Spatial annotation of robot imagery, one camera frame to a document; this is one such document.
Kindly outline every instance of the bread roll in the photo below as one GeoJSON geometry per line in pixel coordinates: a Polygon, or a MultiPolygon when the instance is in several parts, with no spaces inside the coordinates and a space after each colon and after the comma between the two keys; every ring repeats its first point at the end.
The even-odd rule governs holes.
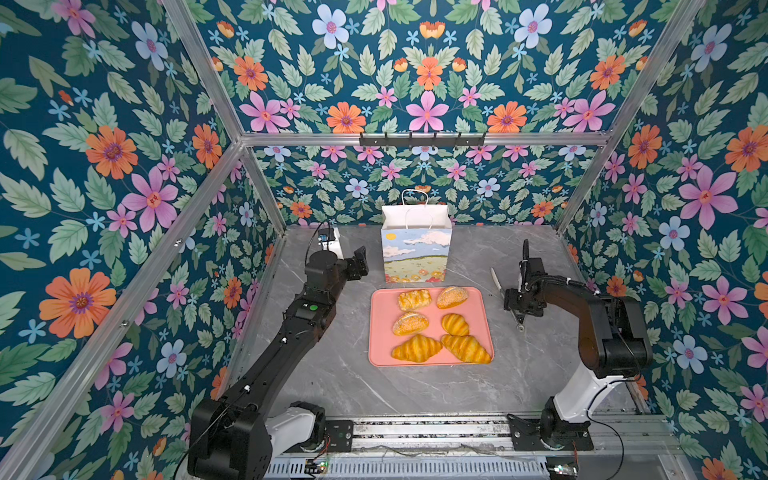
{"type": "Polygon", "coordinates": [[[440,309],[452,308],[461,305],[469,298],[469,293],[460,286],[449,286],[437,297],[437,307],[440,309]]]}
{"type": "Polygon", "coordinates": [[[403,313],[392,326],[395,335],[413,335],[429,326],[429,320],[418,312],[403,313]]]}
{"type": "Polygon", "coordinates": [[[462,362],[490,363],[492,360],[474,336],[443,335],[442,344],[462,362]]]}
{"type": "Polygon", "coordinates": [[[442,350],[442,345],[435,339],[423,335],[414,335],[392,351],[392,358],[407,362],[423,363],[442,350]]]}
{"type": "Polygon", "coordinates": [[[449,313],[442,317],[442,329],[451,335],[469,335],[469,324],[458,313],[449,313]]]}
{"type": "Polygon", "coordinates": [[[429,295],[429,290],[424,289],[400,293],[397,299],[397,304],[403,312],[418,310],[428,306],[430,303],[432,303],[432,297],[429,295]]]}

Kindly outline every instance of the floral wall panel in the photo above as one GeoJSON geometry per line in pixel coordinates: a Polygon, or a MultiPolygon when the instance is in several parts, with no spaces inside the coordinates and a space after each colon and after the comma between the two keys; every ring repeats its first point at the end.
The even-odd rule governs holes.
{"type": "Polygon", "coordinates": [[[191,10],[252,131],[508,133],[607,129],[676,4],[232,0],[191,10]]]}
{"type": "Polygon", "coordinates": [[[154,2],[5,2],[0,39],[3,455],[226,139],[154,2]]]}
{"type": "Polygon", "coordinates": [[[594,153],[581,145],[256,150],[283,218],[302,225],[382,223],[382,205],[414,187],[447,203],[455,223],[554,223],[594,153]]]}
{"type": "Polygon", "coordinates": [[[172,478],[190,416],[222,388],[273,250],[238,166],[41,465],[56,478],[172,478]]]}
{"type": "Polygon", "coordinates": [[[697,19],[570,229],[589,281],[643,303],[648,404],[708,480],[768,468],[767,15],[697,19]]]}

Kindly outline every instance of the orange flower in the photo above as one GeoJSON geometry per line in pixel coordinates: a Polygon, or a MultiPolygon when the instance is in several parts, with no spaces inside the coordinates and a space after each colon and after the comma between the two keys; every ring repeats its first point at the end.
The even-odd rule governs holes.
{"type": "Polygon", "coordinates": [[[242,283],[240,279],[233,276],[227,282],[227,287],[224,288],[224,305],[227,308],[234,308],[237,306],[237,302],[240,301],[240,294],[243,292],[242,283]]]}
{"type": "Polygon", "coordinates": [[[633,23],[632,26],[629,27],[629,36],[637,37],[643,30],[645,30],[645,25],[648,25],[648,22],[645,20],[638,20],[633,23]]]}
{"type": "Polygon", "coordinates": [[[443,22],[423,22],[419,25],[419,31],[424,38],[439,38],[445,33],[445,24],[443,22]]]}
{"type": "Polygon", "coordinates": [[[451,68],[453,68],[453,71],[464,71],[467,68],[467,62],[464,58],[456,57],[453,59],[453,63],[451,63],[451,68]]]}
{"type": "Polygon", "coordinates": [[[211,384],[214,388],[210,391],[211,399],[215,400],[219,398],[219,390],[221,390],[221,383],[224,381],[225,376],[227,376],[227,367],[223,366],[219,369],[216,378],[214,378],[214,382],[211,384]]]}
{"type": "Polygon", "coordinates": [[[516,101],[508,102],[506,108],[504,105],[497,106],[493,113],[488,117],[488,131],[492,134],[517,133],[528,121],[528,117],[523,117],[528,111],[524,106],[518,106],[516,101]]]}
{"type": "Polygon", "coordinates": [[[74,107],[74,102],[72,101],[72,96],[70,96],[70,94],[63,90],[59,90],[58,96],[61,97],[61,101],[68,104],[70,107],[74,107]]]}
{"type": "Polygon", "coordinates": [[[269,264],[270,264],[270,260],[272,260],[272,254],[273,254],[274,252],[275,252],[275,244],[274,244],[274,243],[271,243],[271,244],[270,244],[270,245],[269,245],[269,246],[266,248],[266,256],[265,256],[265,258],[264,258],[264,263],[266,263],[267,265],[269,265],[269,264]]]}
{"type": "Polygon", "coordinates": [[[534,217],[546,217],[552,213],[554,204],[551,201],[545,200],[539,204],[535,204],[533,207],[534,217]]]}
{"type": "Polygon", "coordinates": [[[608,280],[608,293],[610,293],[613,296],[626,296],[627,295],[627,286],[624,285],[624,279],[619,278],[615,275],[613,275],[608,280]]]}
{"type": "Polygon", "coordinates": [[[290,206],[290,211],[298,218],[309,218],[312,216],[312,209],[303,202],[293,202],[293,205],[290,206]]]}
{"type": "Polygon", "coordinates": [[[197,149],[197,159],[205,167],[211,169],[219,163],[221,157],[221,145],[219,136],[210,129],[210,125],[197,125],[194,128],[195,136],[192,137],[192,146],[197,149]]]}
{"type": "Polygon", "coordinates": [[[739,132],[738,138],[731,138],[728,144],[730,153],[725,155],[725,163],[733,166],[731,169],[741,172],[746,168],[748,172],[754,172],[760,168],[761,161],[768,161],[768,127],[757,125],[752,130],[747,127],[739,132]]]}
{"type": "Polygon", "coordinates": [[[576,250],[576,247],[569,243],[568,251],[571,252],[571,257],[574,257],[574,262],[578,263],[578,250],[576,250]]]}
{"type": "Polygon", "coordinates": [[[736,474],[725,468],[717,458],[705,458],[701,474],[707,480],[736,480],[736,474]]]}
{"type": "Polygon", "coordinates": [[[339,107],[331,107],[328,115],[328,126],[333,128],[334,134],[361,134],[362,126],[366,124],[360,109],[356,105],[350,107],[345,101],[340,101],[339,107]]]}
{"type": "Polygon", "coordinates": [[[605,90],[610,87],[619,81],[619,75],[624,73],[626,67],[623,55],[619,55],[618,58],[616,55],[611,55],[605,61],[601,61],[589,77],[592,80],[592,88],[605,90]]]}
{"type": "Polygon", "coordinates": [[[239,75],[237,80],[241,84],[246,85],[250,90],[263,90],[266,88],[266,84],[270,82],[269,77],[264,73],[264,67],[261,63],[258,61],[254,62],[251,57],[235,58],[234,70],[235,75],[239,75]]]}
{"type": "Polygon", "coordinates": [[[408,70],[408,61],[404,58],[400,58],[399,60],[395,61],[395,70],[403,72],[408,70]]]}
{"type": "MultiPolygon", "coordinates": [[[[768,283],[768,272],[763,273],[763,280],[768,283]]],[[[760,311],[768,318],[768,285],[766,283],[758,283],[755,285],[755,298],[762,300],[760,304],[760,311]]]]}
{"type": "Polygon", "coordinates": [[[424,87],[424,90],[432,90],[435,85],[440,84],[440,75],[442,67],[437,65],[437,58],[427,57],[422,60],[422,64],[416,69],[419,76],[416,81],[424,87]]]}
{"type": "Polygon", "coordinates": [[[216,23],[216,26],[225,37],[232,38],[235,36],[235,28],[229,22],[218,22],[216,23]]]}
{"type": "Polygon", "coordinates": [[[634,384],[637,385],[637,389],[640,390],[640,394],[643,396],[643,399],[648,400],[648,390],[645,388],[647,385],[645,377],[641,375],[634,384]]]}
{"type": "Polygon", "coordinates": [[[154,448],[152,448],[152,455],[158,457],[163,454],[165,451],[165,445],[168,444],[168,438],[163,437],[160,440],[157,440],[157,443],[154,444],[154,448]]]}
{"type": "Polygon", "coordinates": [[[98,129],[98,137],[89,135],[85,143],[90,147],[85,151],[88,161],[96,164],[96,171],[105,177],[112,175],[120,180],[134,171],[132,165],[139,163],[139,157],[134,153],[136,145],[130,138],[126,139],[125,132],[115,127],[114,131],[106,125],[98,129]]]}
{"type": "Polygon", "coordinates": [[[632,137],[632,145],[629,147],[630,165],[642,170],[656,160],[659,156],[656,149],[661,148],[660,132],[656,125],[646,125],[632,137]]]}
{"type": "Polygon", "coordinates": [[[115,301],[114,288],[107,288],[109,279],[102,272],[96,272],[91,278],[87,268],[73,268],[69,272],[69,281],[57,276],[45,287],[45,292],[53,296],[40,302],[40,319],[53,320],[48,330],[59,338],[64,338],[74,328],[76,339],[89,336],[94,332],[94,323],[101,321],[109,313],[107,305],[115,301]]]}

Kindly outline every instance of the pastry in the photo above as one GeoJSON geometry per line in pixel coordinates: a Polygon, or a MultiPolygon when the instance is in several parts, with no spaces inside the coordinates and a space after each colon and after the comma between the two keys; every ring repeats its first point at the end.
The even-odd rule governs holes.
{"type": "Polygon", "coordinates": [[[403,313],[392,326],[395,335],[413,335],[429,326],[429,320],[418,312],[403,313]]]}
{"type": "Polygon", "coordinates": [[[466,363],[490,363],[491,356],[474,336],[443,335],[442,344],[449,352],[466,363]]]}
{"type": "Polygon", "coordinates": [[[400,293],[397,298],[397,304],[403,312],[418,310],[432,303],[432,297],[429,290],[409,290],[400,293]]]}
{"type": "Polygon", "coordinates": [[[440,309],[452,308],[461,305],[469,298],[469,293],[460,286],[449,286],[437,297],[437,307],[440,309]]]}
{"type": "Polygon", "coordinates": [[[442,329],[451,335],[469,335],[469,324],[458,313],[449,313],[442,317],[442,329]]]}
{"type": "Polygon", "coordinates": [[[440,350],[442,350],[440,342],[417,334],[402,345],[396,346],[392,351],[392,358],[422,363],[426,362],[429,357],[436,355],[440,350]]]}

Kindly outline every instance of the paper bag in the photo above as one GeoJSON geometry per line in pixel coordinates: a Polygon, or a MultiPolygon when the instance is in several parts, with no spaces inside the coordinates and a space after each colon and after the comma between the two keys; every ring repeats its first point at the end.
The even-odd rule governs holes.
{"type": "Polygon", "coordinates": [[[453,224],[448,205],[401,205],[382,207],[382,251],[387,283],[442,282],[451,246],[453,224]]]}

